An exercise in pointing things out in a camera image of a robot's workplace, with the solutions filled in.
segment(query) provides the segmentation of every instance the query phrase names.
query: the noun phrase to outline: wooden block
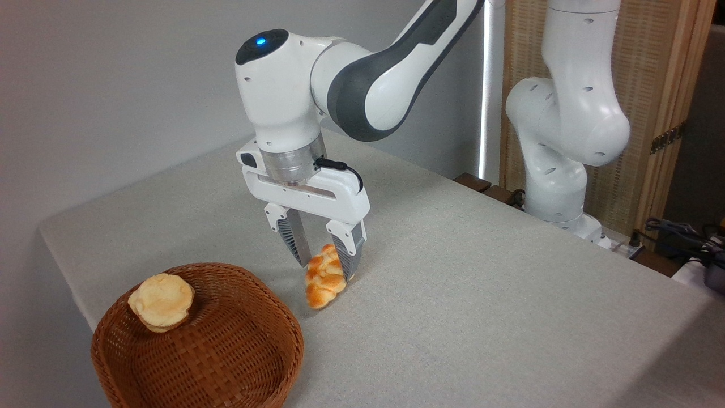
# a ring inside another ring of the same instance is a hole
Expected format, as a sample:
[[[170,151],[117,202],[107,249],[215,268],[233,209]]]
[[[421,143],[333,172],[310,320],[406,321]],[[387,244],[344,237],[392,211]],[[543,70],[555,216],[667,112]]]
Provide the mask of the wooden block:
[[[483,179],[479,179],[478,177],[476,177],[470,173],[461,174],[460,176],[453,179],[453,181],[455,181],[458,184],[461,184],[463,186],[466,186],[470,189],[474,189],[477,192],[483,192],[483,191],[487,190],[489,187],[491,187],[490,182],[483,180]]]
[[[513,193],[501,186],[491,186],[484,194],[504,204],[511,205],[513,202]]]
[[[634,258],[634,261],[640,265],[646,266],[647,268],[654,269],[666,277],[673,277],[680,269],[680,265],[677,264],[677,262],[648,250],[640,252],[639,255]]]

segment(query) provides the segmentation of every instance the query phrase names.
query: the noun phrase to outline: round bread bun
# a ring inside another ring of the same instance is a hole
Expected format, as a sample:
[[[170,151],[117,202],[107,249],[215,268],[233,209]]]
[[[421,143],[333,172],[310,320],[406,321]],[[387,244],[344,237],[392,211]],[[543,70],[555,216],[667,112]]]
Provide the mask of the round bread bun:
[[[194,299],[194,288],[171,274],[144,280],[128,298],[133,313],[152,332],[163,333],[186,321]]]

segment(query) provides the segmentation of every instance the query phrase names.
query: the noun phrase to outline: bread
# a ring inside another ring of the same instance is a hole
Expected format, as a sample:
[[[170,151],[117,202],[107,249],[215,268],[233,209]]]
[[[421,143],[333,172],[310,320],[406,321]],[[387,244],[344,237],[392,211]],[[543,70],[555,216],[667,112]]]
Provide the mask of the bread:
[[[312,257],[304,276],[307,305],[312,309],[327,306],[347,286],[335,245],[327,244],[320,255]]]
[[[158,274],[131,293],[128,305],[149,330],[164,333],[186,321],[193,299],[190,284],[176,275]]]

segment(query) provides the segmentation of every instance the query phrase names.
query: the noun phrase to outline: metal hinge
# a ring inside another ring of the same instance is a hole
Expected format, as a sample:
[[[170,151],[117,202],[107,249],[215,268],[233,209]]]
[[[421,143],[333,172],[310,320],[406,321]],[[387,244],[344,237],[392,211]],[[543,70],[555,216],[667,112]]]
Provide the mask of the metal hinge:
[[[656,152],[659,152],[670,144],[673,144],[675,140],[680,139],[682,136],[684,136],[686,125],[687,121],[684,121],[652,140],[652,148],[650,149],[650,154],[653,155]]]

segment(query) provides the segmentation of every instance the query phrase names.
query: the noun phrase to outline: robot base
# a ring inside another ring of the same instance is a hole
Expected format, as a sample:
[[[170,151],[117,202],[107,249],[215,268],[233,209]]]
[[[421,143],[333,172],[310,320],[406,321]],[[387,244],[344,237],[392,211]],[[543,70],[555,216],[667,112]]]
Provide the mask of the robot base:
[[[612,240],[602,232],[602,224],[589,214],[582,213],[571,221],[550,222],[549,224],[565,229],[577,237],[584,238],[602,248],[609,249],[612,246]]]

